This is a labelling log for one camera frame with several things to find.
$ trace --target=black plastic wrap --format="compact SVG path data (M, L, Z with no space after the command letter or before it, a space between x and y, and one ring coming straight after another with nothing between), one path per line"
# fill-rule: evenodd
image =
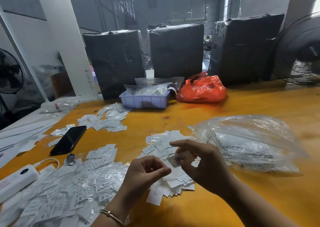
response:
M135 85L134 78L145 76L139 30L84 33L83 39L103 99L118 98L124 84Z
M148 30L154 77L189 77L202 72L203 23L160 25Z
M266 14L216 22L208 76L219 76L225 86L258 81L283 19Z

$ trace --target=black smartphone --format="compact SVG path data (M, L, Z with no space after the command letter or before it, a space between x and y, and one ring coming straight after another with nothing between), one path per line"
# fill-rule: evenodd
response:
M64 155L73 151L74 147L85 133L87 126L70 128L56 146L50 151L51 156Z

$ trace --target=black fan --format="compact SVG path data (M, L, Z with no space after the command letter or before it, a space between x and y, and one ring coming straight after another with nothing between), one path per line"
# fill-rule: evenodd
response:
M24 74L17 59L0 48L0 93L15 94L23 86ZM9 111L0 95L0 103Z
M289 25L276 38L270 57L273 73L293 84L320 83L320 13Z

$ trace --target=bangle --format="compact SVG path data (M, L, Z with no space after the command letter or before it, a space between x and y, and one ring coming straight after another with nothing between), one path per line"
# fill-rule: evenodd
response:
M115 217L114 215L112 215L110 211L107 211L107 210L105 210L105 209L100 209L99 212L102 213L102 214L105 214L107 217L112 218L112 219L113 219L114 221L116 221L119 225L125 226L125 225L122 223L122 221L119 220L119 219L118 219L117 217Z

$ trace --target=red plastic bag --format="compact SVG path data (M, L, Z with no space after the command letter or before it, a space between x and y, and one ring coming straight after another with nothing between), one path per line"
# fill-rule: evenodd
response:
M177 93L177 100L179 102L215 103L222 101L226 96L227 90L219 77L217 75L206 76L206 72L202 72L186 80L186 84Z

